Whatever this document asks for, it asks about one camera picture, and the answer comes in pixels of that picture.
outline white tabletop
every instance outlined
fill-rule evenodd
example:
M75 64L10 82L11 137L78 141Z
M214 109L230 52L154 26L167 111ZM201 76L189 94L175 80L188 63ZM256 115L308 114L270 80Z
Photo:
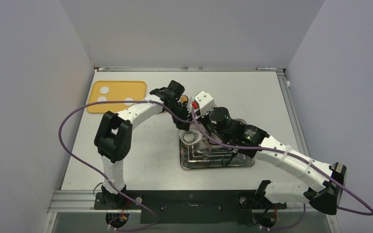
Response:
M275 72L96 72L92 85L117 80L144 81L147 93L168 86L171 80L181 83L188 96L205 90L217 106L228 108L231 117L244 119L298 149ZM101 117L84 111L73 153L102 170L101 156L93 144ZM124 159L127 189L256 189L262 180L296 180L263 161L250 168L183 170L178 135L169 114L155 115L134 130L131 150ZM102 181L101 175L71 158L62 190L92 190Z

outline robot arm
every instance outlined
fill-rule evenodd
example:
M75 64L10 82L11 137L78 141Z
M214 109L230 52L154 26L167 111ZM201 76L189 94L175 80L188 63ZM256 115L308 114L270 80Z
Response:
M263 160L299 179L294 183L274 183L264 181L257 189L259 196L264 196L271 203L298 202L309 203L318 211L334 215L341 197L342 190L330 182L326 177L312 169L313 164L328 176L341 184L345 184L346 167L340 163L330 165L316 161L284 145L266 131L233 120L224 107L217 107L211 95L205 92L198 93L191 104L190 111L194 111L198 120L209 134L215 134L227 146L244 146L273 148L284 151L277 153L268 150L239 150L234 149L233 156L241 153L251 158ZM288 156L295 154L306 161Z
M301 202L309 203L312 207L325 214L334 215L337 211L341 189L330 182L310 165L324 171L341 184L345 184L346 167L336 163L334 165L313 160L277 141L266 131L248 124L233 120L224 107L217 107L210 94L201 91L189 106L181 104L179 98L184 92L184 87L171 81L168 87L155 89L144 99L162 103L183 120L191 120L191 113L198 116L198 120L209 134L215 134L227 146L265 147L285 151L275 153L267 150L239 150L251 158L271 163L299 179L295 183L274 183L263 181L256 191L256 195L265 198L269 203ZM102 156L105 174L119 190L125 189L123 180L123 159L131 147L132 130L151 116L163 111L158 104L140 103L118 113L107 112L104 114L97 135L95 145ZM189 130L189 123L180 122L173 117L173 122L180 130ZM309 161L303 161L287 156L293 153ZM107 181L102 186L105 195L117 196L117 192Z
M184 90L182 85L171 81L168 87L151 91L143 99L146 103L133 105L118 113L108 111L103 115L94 144L102 156L104 173L117 189L123 190L125 188L123 159L131 148L132 131L145 120L163 111L162 105L149 101L161 103L177 116L181 116L182 119L188 119L190 116L186 104L182 105L179 102ZM174 117L173 122L178 129L189 130L189 124L180 122ZM103 183L102 192L112 198L118 194L107 180Z

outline cable tie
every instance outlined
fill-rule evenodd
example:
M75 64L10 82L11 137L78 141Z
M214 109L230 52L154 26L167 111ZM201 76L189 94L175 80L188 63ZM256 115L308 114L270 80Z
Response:
M279 166L281 165L282 163L284 163L284 160L285 158L287 157L288 155L288 152L291 150L292 146L291 145L286 145L285 146L285 151L284 153L282 154L281 158L279 159L279 161L275 164L275 166Z
M145 99L145 101L150 105L155 105L154 103L149 102L149 100Z
M303 177L303 176L307 173L307 171L308 171L309 168L311 167L312 160L313 160L313 159L310 157L310 158L309 158L309 163L308 163L308 165L306 166L304 172L303 172L300 176L297 177L298 179L301 178L301 177Z

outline stainless steel tray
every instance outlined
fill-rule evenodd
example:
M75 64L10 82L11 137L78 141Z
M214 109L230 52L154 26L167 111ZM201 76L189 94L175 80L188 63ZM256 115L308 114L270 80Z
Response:
M190 129L198 131L195 124L191 124ZM223 162L226 163L226 161L229 160L231 154L232 152L230 152L230 149L228 148L210 145L210 143L208 143L208 139L206 138L203 138L201 142L192 146L185 145L179 139L180 164L181 167L185 170L252 167L255 163L255 159L252 159L244 154L238 154L228 166L222 166L221 159L223 158L223 156L225 155Z

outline white circular hole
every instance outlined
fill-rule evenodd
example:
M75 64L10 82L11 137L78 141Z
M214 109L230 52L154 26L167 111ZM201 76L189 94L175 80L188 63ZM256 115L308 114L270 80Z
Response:
M106 101L106 97L105 96L100 96L98 99L97 99L97 101L99 102L99 101Z
M103 94L103 95L106 95L106 94L108 94L108 92L109 92L109 87L107 87L107 86L103 86L103 87L100 88L99 92L100 92L101 94Z
M126 99L124 99L125 101L134 101L134 99L133 98L130 98L130 97L128 97L128 98L126 98ZM134 104L134 103L124 103L126 106L131 106L132 104Z

